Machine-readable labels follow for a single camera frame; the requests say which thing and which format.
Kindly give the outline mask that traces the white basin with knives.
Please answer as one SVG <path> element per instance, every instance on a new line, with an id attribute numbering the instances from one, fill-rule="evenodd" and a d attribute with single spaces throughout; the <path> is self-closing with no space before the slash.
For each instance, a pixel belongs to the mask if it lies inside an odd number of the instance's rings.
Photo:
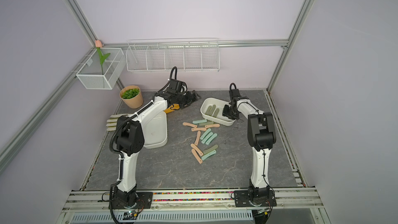
<path id="1" fill-rule="evenodd" d="M 214 123 L 229 127 L 235 122 L 235 120 L 222 114 L 224 107 L 228 104 L 229 103 L 226 101 L 209 97 L 203 102 L 200 108 L 202 117 Z"/>

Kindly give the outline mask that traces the olive knife apart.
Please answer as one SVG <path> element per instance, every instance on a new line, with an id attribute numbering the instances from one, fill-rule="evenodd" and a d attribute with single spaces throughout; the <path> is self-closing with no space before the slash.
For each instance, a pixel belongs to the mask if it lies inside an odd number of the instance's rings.
<path id="1" fill-rule="evenodd" d="M 209 114 L 210 114 L 210 111 L 211 111 L 211 109 L 212 109 L 212 106 L 210 105 L 210 106 L 207 108 L 207 110 L 206 110 L 205 114 L 206 114 L 206 115 L 209 115 Z"/>

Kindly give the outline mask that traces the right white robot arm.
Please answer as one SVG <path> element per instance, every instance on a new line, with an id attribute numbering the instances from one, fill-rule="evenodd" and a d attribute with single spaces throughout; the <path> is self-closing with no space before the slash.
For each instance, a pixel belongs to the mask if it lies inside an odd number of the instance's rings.
<path id="1" fill-rule="evenodd" d="M 231 120 L 240 115 L 247 118 L 247 140 L 253 151 L 253 167 L 248 193 L 252 198 L 267 197 L 271 191 L 268 179 L 268 162 L 276 143 L 273 114 L 255 107 L 246 96 L 240 95 L 236 84 L 229 87 L 230 102 L 223 108 L 222 115 Z"/>

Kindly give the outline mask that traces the white basin near left arm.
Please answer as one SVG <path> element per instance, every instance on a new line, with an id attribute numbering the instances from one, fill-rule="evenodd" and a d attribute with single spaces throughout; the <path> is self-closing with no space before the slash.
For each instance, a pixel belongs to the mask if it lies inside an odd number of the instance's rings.
<path id="1" fill-rule="evenodd" d="M 167 143 L 167 115 L 160 112 L 143 128 L 146 149 L 155 149 Z"/>

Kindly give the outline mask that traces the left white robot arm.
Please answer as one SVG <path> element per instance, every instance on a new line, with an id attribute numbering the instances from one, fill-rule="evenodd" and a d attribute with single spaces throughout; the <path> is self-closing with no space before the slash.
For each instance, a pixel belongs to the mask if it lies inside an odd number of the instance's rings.
<path id="1" fill-rule="evenodd" d="M 126 207 L 136 204 L 135 172 L 138 154 L 145 144 L 144 127 L 172 105 L 178 104 L 183 109 L 200 98 L 195 91 L 188 90 L 186 83 L 177 79 L 177 71 L 178 68 L 174 66 L 166 85 L 143 108 L 118 118 L 109 143 L 109 150 L 119 155 L 118 179 L 110 186 L 110 202 L 119 200 Z"/>

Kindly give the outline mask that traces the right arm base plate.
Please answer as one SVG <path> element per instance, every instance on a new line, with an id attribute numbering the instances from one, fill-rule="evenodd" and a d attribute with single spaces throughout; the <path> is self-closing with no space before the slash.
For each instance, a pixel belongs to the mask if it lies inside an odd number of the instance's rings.
<path id="1" fill-rule="evenodd" d="M 261 188 L 254 191 L 236 190 L 231 196 L 236 207 L 275 207 L 277 206 L 275 193 L 271 189 Z"/>

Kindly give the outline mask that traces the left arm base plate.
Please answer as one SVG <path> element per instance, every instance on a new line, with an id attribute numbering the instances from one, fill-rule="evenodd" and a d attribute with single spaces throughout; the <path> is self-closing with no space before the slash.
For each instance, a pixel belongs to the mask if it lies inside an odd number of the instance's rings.
<path id="1" fill-rule="evenodd" d="M 138 191 L 127 194 L 122 191 L 113 193 L 110 198 L 112 209 L 148 209 L 151 207 L 153 192 Z"/>

